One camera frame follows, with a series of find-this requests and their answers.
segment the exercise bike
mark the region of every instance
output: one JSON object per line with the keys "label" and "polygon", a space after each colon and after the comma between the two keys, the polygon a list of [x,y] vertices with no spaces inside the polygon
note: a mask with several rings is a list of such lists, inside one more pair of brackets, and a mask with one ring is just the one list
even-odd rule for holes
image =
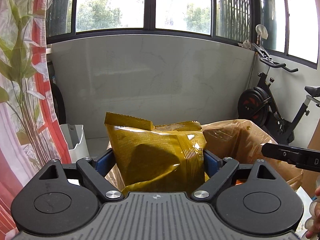
{"label": "exercise bike", "polygon": [[281,117],[276,102],[272,96],[270,85],[274,82],[270,78],[270,83],[267,84],[266,79],[270,68],[283,68],[284,70],[294,73],[298,69],[289,69],[285,63],[278,63],[272,60],[270,54],[262,47],[253,44],[254,51],[260,56],[260,61],[266,64],[264,71],[258,73],[260,77],[258,85],[253,89],[244,91],[238,101],[239,119],[247,119],[254,122],[267,132],[277,143],[289,144],[294,140],[293,130],[305,114],[309,115],[307,110],[310,101],[316,103],[320,107],[320,87],[306,86],[304,89],[308,92],[306,100],[302,103],[299,111],[292,122],[289,122]]}

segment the bike handlebar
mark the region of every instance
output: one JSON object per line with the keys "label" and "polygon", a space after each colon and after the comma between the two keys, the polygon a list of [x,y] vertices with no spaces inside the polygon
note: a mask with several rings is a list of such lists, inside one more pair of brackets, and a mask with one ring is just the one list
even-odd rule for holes
{"label": "bike handlebar", "polygon": [[295,69],[289,69],[286,67],[286,63],[278,63],[278,62],[275,62],[271,59],[266,59],[266,58],[260,58],[260,61],[266,65],[268,65],[269,67],[273,67],[273,68],[283,68],[284,70],[290,72],[290,73],[294,73],[294,72],[297,72],[299,71],[297,68]]}

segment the black metal grille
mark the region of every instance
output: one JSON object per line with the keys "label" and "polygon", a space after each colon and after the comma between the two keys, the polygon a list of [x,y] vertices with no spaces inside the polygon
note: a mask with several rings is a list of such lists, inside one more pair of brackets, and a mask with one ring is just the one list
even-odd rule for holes
{"label": "black metal grille", "polygon": [[218,35],[235,41],[250,38],[250,0],[220,0]]}

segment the tree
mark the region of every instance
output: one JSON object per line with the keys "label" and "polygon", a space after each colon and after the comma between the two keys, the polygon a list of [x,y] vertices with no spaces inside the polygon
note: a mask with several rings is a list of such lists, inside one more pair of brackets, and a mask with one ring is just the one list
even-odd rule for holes
{"label": "tree", "polygon": [[194,7],[193,3],[187,5],[187,13],[184,18],[187,23],[187,30],[197,33],[210,34],[211,28],[211,10],[209,7]]}
{"label": "tree", "polygon": [[118,28],[121,16],[120,8],[111,8],[108,0],[86,0],[76,15],[76,31]]}

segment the triangular hole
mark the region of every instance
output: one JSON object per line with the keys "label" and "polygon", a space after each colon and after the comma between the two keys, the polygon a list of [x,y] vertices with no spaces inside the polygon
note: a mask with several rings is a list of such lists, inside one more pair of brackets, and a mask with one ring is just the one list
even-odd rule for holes
{"label": "triangular hole", "polygon": [[264,165],[260,165],[257,177],[258,179],[276,179]]}
{"label": "triangular hole", "polygon": [[39,179],[57,179],[58,173],[55,165],[51,165],[47,170],[40,176]]}

